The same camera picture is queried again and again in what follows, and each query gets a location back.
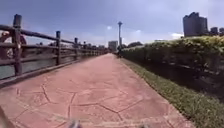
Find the stamped concrete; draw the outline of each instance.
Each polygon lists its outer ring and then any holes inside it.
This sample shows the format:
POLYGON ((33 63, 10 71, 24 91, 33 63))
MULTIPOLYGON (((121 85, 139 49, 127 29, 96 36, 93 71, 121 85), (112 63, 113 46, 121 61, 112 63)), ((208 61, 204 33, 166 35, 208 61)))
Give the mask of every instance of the stamped concrete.
POLYGON ((19 128, 194 128, 112 54, 3 88, 0 105, 19 128))

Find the walkway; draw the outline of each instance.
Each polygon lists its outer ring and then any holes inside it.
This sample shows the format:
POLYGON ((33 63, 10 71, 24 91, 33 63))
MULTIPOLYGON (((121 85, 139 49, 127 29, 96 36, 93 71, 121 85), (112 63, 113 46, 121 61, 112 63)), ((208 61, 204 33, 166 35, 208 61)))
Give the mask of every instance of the walkway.
POLYGON ((165 99, 111 54, 0 90, 0 105, 19 128, 192 128, 165 99))

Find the cloud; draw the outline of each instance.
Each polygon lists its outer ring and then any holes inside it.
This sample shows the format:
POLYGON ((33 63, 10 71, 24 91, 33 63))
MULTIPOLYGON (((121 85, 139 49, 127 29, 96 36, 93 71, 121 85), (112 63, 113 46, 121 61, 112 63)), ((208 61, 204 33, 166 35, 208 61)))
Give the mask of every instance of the cloud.
POLYGON ((172 33, 171 36, 172 36, 172 39, 179 39, 181 36, 184 36, 184 35, 179 33, 172 33))

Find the paved path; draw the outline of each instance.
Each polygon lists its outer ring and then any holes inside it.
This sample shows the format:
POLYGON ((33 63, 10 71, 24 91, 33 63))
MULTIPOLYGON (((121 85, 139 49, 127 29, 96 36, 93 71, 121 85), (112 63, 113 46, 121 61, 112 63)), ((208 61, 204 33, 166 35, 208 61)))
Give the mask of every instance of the paved path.
POLYGON ((0 90, 0 105, 20 128, 190 128, 191 123, 111 54, 0 90))

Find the tree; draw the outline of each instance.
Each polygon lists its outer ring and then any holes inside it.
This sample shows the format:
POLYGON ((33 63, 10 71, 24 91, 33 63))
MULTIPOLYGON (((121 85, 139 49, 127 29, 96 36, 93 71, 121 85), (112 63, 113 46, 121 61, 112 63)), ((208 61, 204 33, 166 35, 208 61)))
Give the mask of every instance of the tree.
POLYGON ((131 47, 136 47, 136 46, 142 46, 143 44, 139 41, 137 42, 132 42, 128 45, 128 48, 131 48, 131 47))

